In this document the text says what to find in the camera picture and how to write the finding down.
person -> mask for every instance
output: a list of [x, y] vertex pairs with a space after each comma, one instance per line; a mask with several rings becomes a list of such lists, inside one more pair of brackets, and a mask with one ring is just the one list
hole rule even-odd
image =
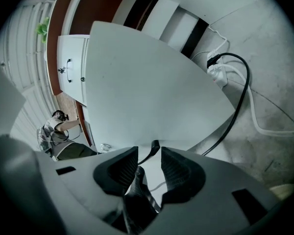
[[79, 120], [66, 121], [64, 112], [57, 110], [44, 125], [47, 135], [51, 135], [51, 152], [57, 160], [83, 158], [97, 155], [98, 153], [84, 144], [76, 143], [69, 139], [65, 131], [79, 125]]

cabinet drawer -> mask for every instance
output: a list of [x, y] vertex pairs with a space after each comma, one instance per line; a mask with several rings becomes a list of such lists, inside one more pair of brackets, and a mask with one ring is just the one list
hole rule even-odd
[[60, 36], [58, 38], [58, 72], [60, 88], [63, 92], [84, 104], [85, 89], [83, 89], [82, 71], [85, 62], [87, 39], [81, 37]]

power strip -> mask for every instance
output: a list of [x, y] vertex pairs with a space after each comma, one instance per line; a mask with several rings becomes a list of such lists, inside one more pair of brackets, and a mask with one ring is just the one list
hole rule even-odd
[[[211, 51], [207, 55], [207, 61], [218, 55], [219, 53], [216, 51]], [[223, 64], [223, 59], [222, 57], [218, 59], [217, 64]], [[227, 76], [226, 76], [226, 71], [224, 67], [221, 67], [218, 70], [213, 70], [213, 71], [207, 71], [207, 74], [210, 75], [213, 79], [213, 81], [222, 89], [224, 86], [227, 85]]]

concrete floor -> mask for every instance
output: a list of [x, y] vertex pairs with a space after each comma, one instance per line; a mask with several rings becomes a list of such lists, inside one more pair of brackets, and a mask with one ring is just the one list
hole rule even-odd
[[[229, 40], [220, 52], [238, 54], [250, 66], [250, 86], [260, 127], [294, 130], [294, 30], [276, 2], [257, 0], [211, 27]], [[213, 50], [222, 41], [207, 29], [194, 54]], [[244, 66], [235, 58], [226, 57], [223, 61], [246, 74]], [[206, 54], [201, 54], [194, 62], [205, 70]], [[228, 73], [228, 78], [223, 91], [236, 107], [243, 82], [234, 73]], [[227, 123], [191, 151], [202, 154], [226, 127]], [[268, 187], [294, 182], [294, 138], [259, 134], [251, 119], [247, 95], [231, 132], [208, 156], [240, 166]]]

green plant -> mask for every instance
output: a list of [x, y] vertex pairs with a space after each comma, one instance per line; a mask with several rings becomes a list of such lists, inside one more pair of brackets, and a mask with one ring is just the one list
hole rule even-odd
[[36, 32], [39, 35], [43, 35], [41, 38], [41, 42], [44, 44], [47, 40], [47, 32], [48, 32], [48, 24], [49, 24], [49, 17], [46, 17], [43, 23], [39, 23], [36, 28]]

